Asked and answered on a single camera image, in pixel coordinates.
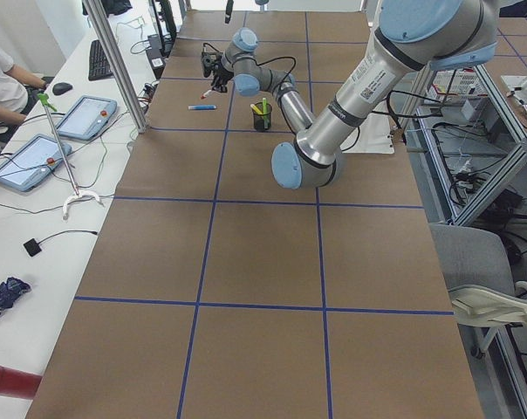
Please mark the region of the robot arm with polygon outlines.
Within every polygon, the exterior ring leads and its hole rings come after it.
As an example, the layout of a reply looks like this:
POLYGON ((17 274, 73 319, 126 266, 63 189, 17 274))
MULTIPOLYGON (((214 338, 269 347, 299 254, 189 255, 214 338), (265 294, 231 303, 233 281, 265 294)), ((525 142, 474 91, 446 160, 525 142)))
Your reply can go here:
POLYGON ((204 52, 204 77, 224 93, 233 81, 242 96, 271 93, 295 132, 271 157, 276 182, 286 189, 319 188, 335 181, 342 168, 341 144, 410 72, 434 71, 490 61, 496 50, 497 1, 385 1, 370 35, 366 56, 328 106, 314 116, 291 75, 257 63, 257 35, 239 29, 224 52, 204 52))
MULTIPOLYGON (((269 0, 255 0, 254 3, 262 10, 269 0)), ((224 23, 229 24, 234 9, 234 0, 228 0, 224 12, 224 23)))

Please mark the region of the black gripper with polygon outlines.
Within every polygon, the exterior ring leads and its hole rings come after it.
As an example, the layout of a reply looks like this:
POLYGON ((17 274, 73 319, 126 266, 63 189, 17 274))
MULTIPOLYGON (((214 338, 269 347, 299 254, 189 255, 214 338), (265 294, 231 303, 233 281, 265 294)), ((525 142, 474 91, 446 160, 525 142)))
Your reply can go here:
POLYGON ((217 60, 212 65, 212 73, 211 89, 217 90, 219 93, 226 93, 228 91, 227 84, 233 78, 233 72, 227 70, 221 60, 217 60))

